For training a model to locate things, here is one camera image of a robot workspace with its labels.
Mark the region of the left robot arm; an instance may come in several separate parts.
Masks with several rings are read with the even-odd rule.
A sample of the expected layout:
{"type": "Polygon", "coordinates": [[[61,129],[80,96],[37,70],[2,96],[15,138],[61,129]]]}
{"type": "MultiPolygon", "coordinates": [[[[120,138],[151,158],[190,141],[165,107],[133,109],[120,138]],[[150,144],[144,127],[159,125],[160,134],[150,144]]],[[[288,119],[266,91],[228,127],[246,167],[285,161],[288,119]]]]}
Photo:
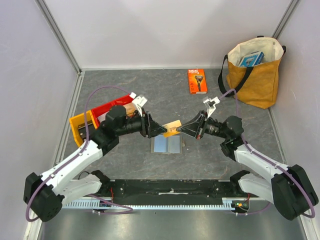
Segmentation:
{"type": "Polygon", "coordinates": [[[23,194],[26,220],[33,221],[30,218],[30,211],[33,211],[36,219],[47,222],[72,201],[95,193],[106,196],[110,192],[109,179],[100,171],[80,180],[74,177],[110,152],[119,143],[120,136],[140,133],[153,138],[165,132],[167,129],[154,121],[148,111],[137,110],[133,116],[128,116],[124,106],[113,106],[105,120],[75,152],[42,174],[33,172],[26,177],[23,194]]]}

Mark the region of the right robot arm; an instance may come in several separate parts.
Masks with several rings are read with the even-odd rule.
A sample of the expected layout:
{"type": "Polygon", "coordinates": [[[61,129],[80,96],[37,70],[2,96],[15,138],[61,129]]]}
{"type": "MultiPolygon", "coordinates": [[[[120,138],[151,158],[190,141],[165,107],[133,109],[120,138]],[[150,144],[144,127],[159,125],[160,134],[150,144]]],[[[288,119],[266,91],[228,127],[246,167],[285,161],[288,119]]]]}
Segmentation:
{"type": "Polygon", "coordinates": [[[223,154],[255,172],[244,170],[230,178],[229,191],[233,196],[256,195],[273,204],[290,221],[300,215],[310,219],[316,216],[314,207],[319,198],[306,171],[297,164],[288,166],[254,149],[243,137],[240,117],[232,115],[219,122],[201,110],[177,131],[198,140],[204,134],[223,138],[220,145],[223,154]]]}

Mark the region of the gold credit card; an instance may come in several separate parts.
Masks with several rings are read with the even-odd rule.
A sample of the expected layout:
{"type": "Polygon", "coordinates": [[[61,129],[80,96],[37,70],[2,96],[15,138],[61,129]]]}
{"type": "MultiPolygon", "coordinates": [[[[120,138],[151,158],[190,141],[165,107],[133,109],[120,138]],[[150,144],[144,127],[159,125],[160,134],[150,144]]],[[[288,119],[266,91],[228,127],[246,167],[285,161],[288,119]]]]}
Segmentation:
{"type": "Polygon", "coordinates": [[[181,127],[182,123],[180,120],[175,120],[169,123],[166,123],[163,125],[163,127],[166,129],[166,132],[163,133],[163,136],[165,138],[178,135],[180,132],[177,130],[177,128],[181,127]]]}

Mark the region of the grey card holder wallet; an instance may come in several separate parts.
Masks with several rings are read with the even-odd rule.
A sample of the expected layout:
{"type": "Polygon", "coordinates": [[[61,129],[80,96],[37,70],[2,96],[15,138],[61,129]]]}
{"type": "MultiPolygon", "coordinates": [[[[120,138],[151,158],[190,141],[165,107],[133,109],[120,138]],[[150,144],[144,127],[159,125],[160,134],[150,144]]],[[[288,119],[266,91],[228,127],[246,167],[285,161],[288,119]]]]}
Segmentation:
{"type": "Polygon", "coordinates": [[[181,135],[164,137],[158,135],[151,139],[152,154],[179,155],[183,153],[183,139],[181,135]]]}

